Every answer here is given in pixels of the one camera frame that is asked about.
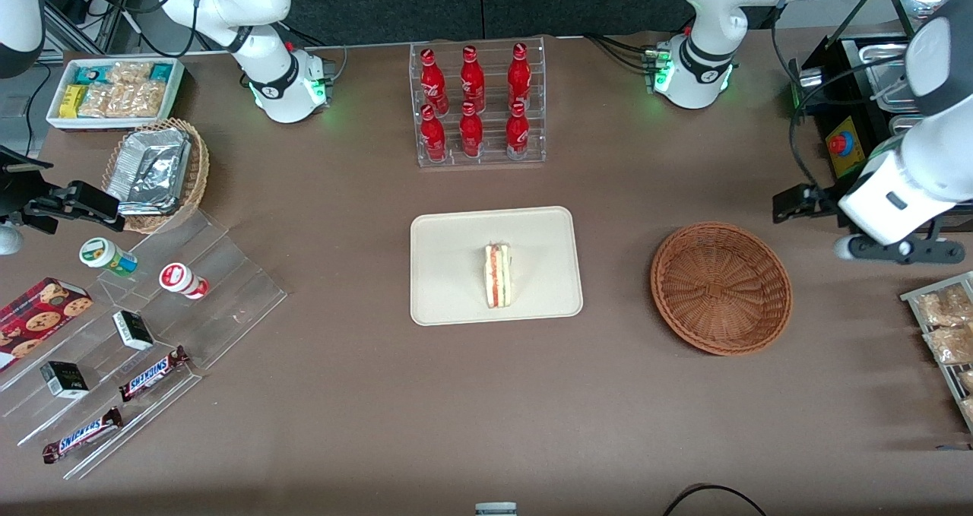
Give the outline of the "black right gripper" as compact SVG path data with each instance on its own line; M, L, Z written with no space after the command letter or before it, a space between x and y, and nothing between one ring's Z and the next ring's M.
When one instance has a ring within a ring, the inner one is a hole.
M1 219L15 227L56 233L59 219L87 220L120 233L125 216L119 200L86 182L71 182L66 190L46 182L41 172L53 165L1 149Z

